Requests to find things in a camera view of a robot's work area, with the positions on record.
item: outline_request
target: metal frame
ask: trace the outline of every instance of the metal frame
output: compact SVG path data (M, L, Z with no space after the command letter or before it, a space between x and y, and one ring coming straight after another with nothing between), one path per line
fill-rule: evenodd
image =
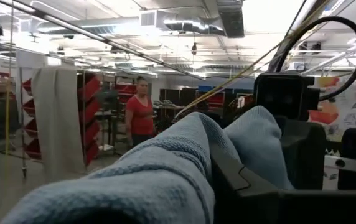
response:
M356 172L356 159L339 156L325 156L325 167Z

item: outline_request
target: yellow cable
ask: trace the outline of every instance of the yellow cable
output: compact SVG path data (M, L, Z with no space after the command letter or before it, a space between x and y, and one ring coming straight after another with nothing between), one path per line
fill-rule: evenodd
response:
M6 83L6 103L5 103L5 176L8 178L8 154L9 154L9 93L11 88L11 73L12 73L12 41L13 41L13 24L14 24L14 1L11 4L11 32L10 32L10 45L9 45L9 74Z
M275 45L271 50L269 50L266 54L264 54L263 56L261 56L256 62L252 63L249 67L247 67L246 69L244 69L243 71L241 71L240 73L238 73L237 75L235 75L234 77L229 78L227 81L223 82L222 84L220 84L219 86L213 88L212 90L208 91L206 94L202 95L201 97L197 98L196 100L194 100L193 102L189 103L189 105L187 105L185 108L183 108L179 113L177 113L176 117L178 117L180 114L182 114L184 111L186 111L187 109L191 108L192 106L196 105L197 103L200 103L203 100L206 100L207 98L210 98L211 96L213 96L214 94L216 94L216 91L218 91L219 89L221 89L222 87L224 87L226 84L231 83L232 81L234 81L235 79L239 78L240 76L242 76L245 72L249 71L249 69L253 68L257 63L259 63L261 60L263 60L268 54L270 54L274 49L278 48L284 41L290 39L291 37L297 35L298 33L300 33L300 31L302 31L302 29L307 26L307 24L311 21L311 19L321 10L324 9L324 7L329 3L329 1L324 1L292 34L289 34L286 38L284 38L280 43L278 43L277 45ZM243 77L247 77L252 75L254 72L251 72L250 74L243 76Z

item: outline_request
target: woman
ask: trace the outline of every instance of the woman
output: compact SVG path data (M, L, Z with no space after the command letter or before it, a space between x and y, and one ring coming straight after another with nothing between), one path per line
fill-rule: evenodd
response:
M150 139L154 134L153 107L148 97L148 82L137 78L136 94L126 104L126 133L132 146Z

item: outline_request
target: cable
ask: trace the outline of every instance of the cable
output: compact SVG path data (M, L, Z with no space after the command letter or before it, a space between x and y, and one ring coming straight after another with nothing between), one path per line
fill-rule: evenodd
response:
M323 17L320 18L318 20L316 20L315 22L309 24L308 26L306 26L305 28L303 28L298 34L296 34L291 40L290 43L286 46L286 48L283 51L283 55L280 58L279 62L278 62L278 66L276 68L276 72L280 72L283 65L284 65L284 61L286 60L287 55L289 54L290 50L294 47L294 45L297 43L297 41L299 41L301 39L301 37L307 33L308 31L310 31L311 29L313 29L315 26L323 23L323 22L339 22L341 24L347 25L348 27L350 27L356 34L356 23L352 22L349 19L343 18L343 17L339 17L339 16L327 16L327 17ZM319 101L323 101L323 100L327 100L329 98L335 97L338 94L342 93L343 91L345 91L351 84L353 84L353 82L356 80L356 68L354 70L354 72L352 73L351 77L336 91L329 93L327 95L321 96L319 98Z
M12 0L12 7L11 7L11 17L14 17L14 3L15 0ZM11 38L9 39L11 44L9 46L9 74L8 74L8 81L6 82L6 103L5 103L5 154L9 154L9 92L11 87L11 73L12 73L12 43L13 43L13 29L14 20L11 19ZM8 177L8 157L5 157L5 176L6 179Z
M249 69L253 68L257 63L259 63L261 60L263 60L267 55L269 55L274 49L278 48L284 41L289 40L291 37L294 37L297 35L297 33L300 33L303 30L303 27L306 26L306 24L308 22L311 21L311 19L320 11L322 10L327 4L329 3L329 1L324 1L305 21L303 21L301 23L301 25L292 33L286 36L286 38L284 38L281 42L279 42L277 45L275 45L271 50L269 50L266 54L264 54L263 56L261 56L257 61L255 61L254 63L252 63L248 68L244 69L243 71L241 71L239 74L235 75L234 77L229 78L227 81L223 82L222 84L220 84L219 86L215 87L214 89L208 91L206 94L202 95L201 97L197 98L196 100L194 100L193 102L191 102L189 105L187 105L185 108L183 108L182 110L180 110L175 118L177 118L179 115L181 115L184 111L186 111L187 109L191 108L192 106L196 105L197 103L206 100L207 98L210 98L213 93L215 93L216 91L218 91L219 89L221 89L222 87L224 87L225 85L231 83L232 81L234 81L235 79L239 78L240 76L242 76L245 72L249 71ZM245 75L243 77L247 77L250 76L254 73L255 71L251 72L248 75Z

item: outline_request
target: air duct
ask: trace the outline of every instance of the air duct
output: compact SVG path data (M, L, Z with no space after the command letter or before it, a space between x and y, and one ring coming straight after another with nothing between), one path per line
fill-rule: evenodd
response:
M78 20L70 21L75 26L81 27L82 29L94 33L94 34L116 34L124 26L138 26L138 17L121 17L121 18L111 18L111 19L89 19L89 20ZM65 29L51 22L43 22L37 26L37 30L41 34L47 35L75 35L72 30Z
M182 16L180 14L167 14L163 24L173 31L195 32L198 34L217 34L225 36L220 18L201 18Z
M144 30L160 30L225 35L220 18L182 16L159 10L142 11L139 17L90 19L72 21L71 23L94 34L126 34L127 31L142 34ZM48 35L75 34L68 29L49 22L39 24L37 30L42 34Z
M245 36L242 6L243 0L217 0L218 13L229 38Z

